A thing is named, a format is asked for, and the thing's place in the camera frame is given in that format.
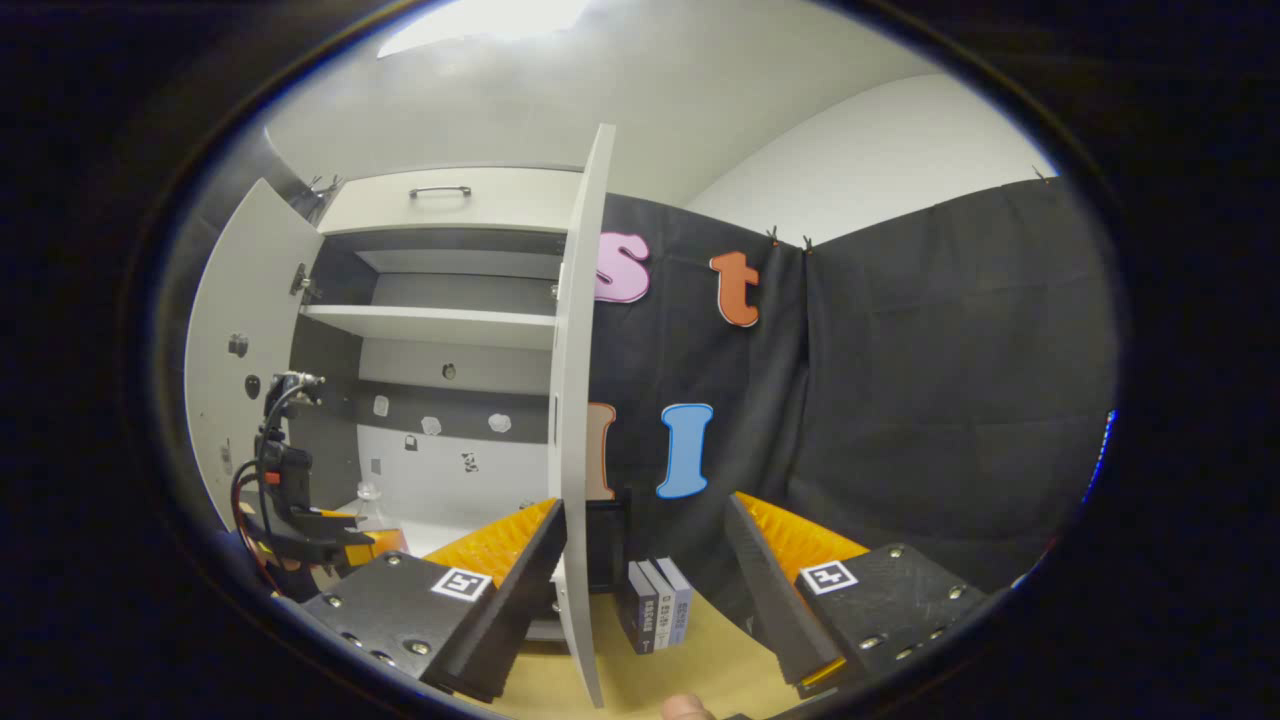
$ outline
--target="finger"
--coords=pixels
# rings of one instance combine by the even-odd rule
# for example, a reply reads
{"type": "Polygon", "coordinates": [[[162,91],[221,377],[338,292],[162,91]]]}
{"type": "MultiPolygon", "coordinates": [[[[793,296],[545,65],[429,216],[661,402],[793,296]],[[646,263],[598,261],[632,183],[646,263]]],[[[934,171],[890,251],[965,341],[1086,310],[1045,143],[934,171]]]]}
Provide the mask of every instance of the finger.
{"type": "Polygon", "coordinates": [[[671,696],[662,703],[662,720],[716,720],[695,694],[671,696]]]}

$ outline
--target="white drawer front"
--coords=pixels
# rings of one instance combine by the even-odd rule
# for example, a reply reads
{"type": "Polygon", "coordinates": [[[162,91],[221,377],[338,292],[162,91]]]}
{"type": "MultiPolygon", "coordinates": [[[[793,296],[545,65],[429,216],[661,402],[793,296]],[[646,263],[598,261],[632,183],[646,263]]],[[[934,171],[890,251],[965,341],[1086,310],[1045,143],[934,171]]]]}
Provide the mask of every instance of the white drawer front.
{"type": "Polygon", "coordinates": [[[506,228],[564,232],[582,174],[531,168],[447,168],[349,181],[320,220],[320,232],[394,228],[506,228]],[[422,187],[435,190],[410,196],[422,187]]]}

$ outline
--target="cable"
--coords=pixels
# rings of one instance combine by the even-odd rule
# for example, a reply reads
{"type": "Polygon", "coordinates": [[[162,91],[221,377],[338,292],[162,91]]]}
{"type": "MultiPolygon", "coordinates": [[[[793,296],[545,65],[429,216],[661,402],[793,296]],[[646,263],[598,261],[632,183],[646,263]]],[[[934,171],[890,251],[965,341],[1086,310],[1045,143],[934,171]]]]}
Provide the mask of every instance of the cable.
{"type": "Polygon", "coordinates": [[[243,488],[247,483],[251,483],[251,482],[255,482],[255,480],[259,479],[257,473],[250,473],[248,475],[244,475],[243,478],[241,477],[241,474],[250,465],[255,465],[255,464],[256,464],[255,460],[250,460],[250,461],[244,462],[243,465],[241,465],[241,468],[238,470],[236,470],[236,477],[232,479],[232,518],[236,521],[236,532],[239,533],[241,539],[244,542],[244,548],[253,556],[253,564],[257,565],[257,569],[262,573],[262,577],[266,578],[268,584],[270,584],[271,588],[275,589],[276,593],[279,593],[280,596],[284,596],[284,593],[280,592],[280,587],[278,584],[275,584],[275,578],[273,578],[271,573],[268,571],[266,564],[262,561],[261,557],[259,557],[257,551],[253,550],[253,538],[248,537],[248,530],[246,530],[246,523],[244,523],[244,512],[241,510],[241,506],[239,506],[239,491],[241,491],[241,488],[243,488]]]}
{"type": "Polygon", "coordinates": [[[284,404],[294,395],[302,392],[305,387],[303,384],[291,387],[271,405],[271,410],[266,414],[266,420],[262,423],[262,442],[257,447],[256,465],[261,475],[257,483],[257,507],[262,512],[262,532],[266,536],[266,543],[271,546],[271,552],[275,552],[275,538],[271,536],[271,519],[266,514],[266,443],[271,441],[271,427],[279,419],[280,413],[284,411],[284,404]]]}

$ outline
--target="cabinet door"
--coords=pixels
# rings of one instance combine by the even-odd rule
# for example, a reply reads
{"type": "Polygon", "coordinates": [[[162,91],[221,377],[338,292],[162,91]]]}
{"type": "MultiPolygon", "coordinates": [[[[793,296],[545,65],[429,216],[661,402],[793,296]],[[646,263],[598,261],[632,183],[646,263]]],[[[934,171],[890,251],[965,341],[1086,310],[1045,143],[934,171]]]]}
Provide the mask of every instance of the cabinet door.
{"type": "Polygon", "coordinates": [[[273,373],[289,369],[302,292],[289,293],[298,265],[311,272],[323,237],[260,179],[223,229],[200,278],[187,328],[187,429],[209,496],[228,529],[232,474],[253,456],[253,436],[273,373]],[[243,357],[229,341],[247,341],[243,357]],[[246,379],[257,378],[251,398],[246,379]]]}
{"type": "Polygon", "coordinates": [[[564,240],[552,346],[548,407],[548,492],[564,501],[567,539],[557,568],[561,624],[582,683],[596,707],[604,705],[595,669],[591,606],[586,589],[586,404],[591,370],[595,264],[604,217],[604,192],[613,154],[613,126],[602,124],[579,183],[564,240]]]}

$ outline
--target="orange foam pad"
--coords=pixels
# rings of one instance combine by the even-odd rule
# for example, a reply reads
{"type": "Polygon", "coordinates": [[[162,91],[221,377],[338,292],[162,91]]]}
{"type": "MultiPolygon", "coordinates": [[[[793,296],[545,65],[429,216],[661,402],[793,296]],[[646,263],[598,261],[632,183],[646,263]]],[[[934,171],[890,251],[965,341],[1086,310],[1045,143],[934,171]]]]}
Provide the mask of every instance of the orange foam pad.
{"type": "Polygon", "coordinates": [[[461,537],[449,544],[429,553],[422,560],[439,562],[449,568],[460,568],[472,573],[493,577],[493,584],[502,582],[525,551],[529,539],[547,519],[558,498],[549,497],[538,505],[531,505],[518,512],[507,515],[479,530],[461,537]]]}
{"type": "Polygon", "coordinates": [[[764,536],[764,542],[773,551],[773,559],[778,561],[782,574],[792,585],[795,585],[796,575],[803,568],[822,565],[832,560],[847,560],[869,552],[868,548],[856,542],[777,505],[741,492],[733,495],[751,514],[755,527],[764,536]]]}
{"type": "Polygon", "coordinates": [[[352,566],[364,565],[392,550],[408,552],[408,542],[402,530],[372,530],[365,534],[374,538],[374,544],[348,544],[346,548],[347,562],[352,566]]]}

